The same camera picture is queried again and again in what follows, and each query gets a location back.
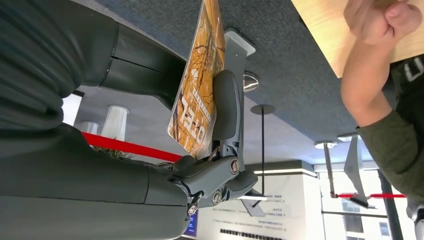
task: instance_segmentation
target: white pillar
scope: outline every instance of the white pillar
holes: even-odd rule
[[[125,141],[125,128],[127,126],[127,114],[130,112],[126,107],[110,105],[106,121],[104,121],[101,135],[103,137]]]
[[[81,131],[89,134],[97,135],[99,130],[99,124],[93,121],[83,121]]]

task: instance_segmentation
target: person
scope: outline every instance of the person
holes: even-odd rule
[[[388,181],[424,203],[424,55],[390,70],[395,46],[420,26],[422,13],[404,0],[384,8],[374,0],[349,0],[344,18],[356,42],[341,80],[343,103]],[[396,110],[382,91],[389,74]]]

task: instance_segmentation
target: human hand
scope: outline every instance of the human hand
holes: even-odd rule
[[[395,1],[387,8],[379,8],[375,0],[349,0],[344,19],[352,34],[365,44],[394,47],[422,22],[421,11],[407,2]]]

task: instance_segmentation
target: black pole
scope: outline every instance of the black pole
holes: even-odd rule
[[[264,127],[264,107],[262,107],[262,195],[265,195],[265,127]]]
[[[378,176],[380,178],[382,192],[385,194],[393,194],[392,185],[380,170],[378,170]],[[388,225],[391,232],[391,239],[404,240],[401,223],[399,222],[398,211],[396,210],[395,199],[384,198],[384,203],[385,210],[387,212]]]

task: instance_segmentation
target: white wall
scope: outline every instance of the white wall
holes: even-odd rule
[[[261,186],[259,178],[254,188],[261,192]],[[200,209],[197,239],[249,239],[221,229],[284,240],[324,239],[318,179],[301,174],[266,176],[265,195],[268,200],[259,204],[265,217],[251,217],[240,200]]]

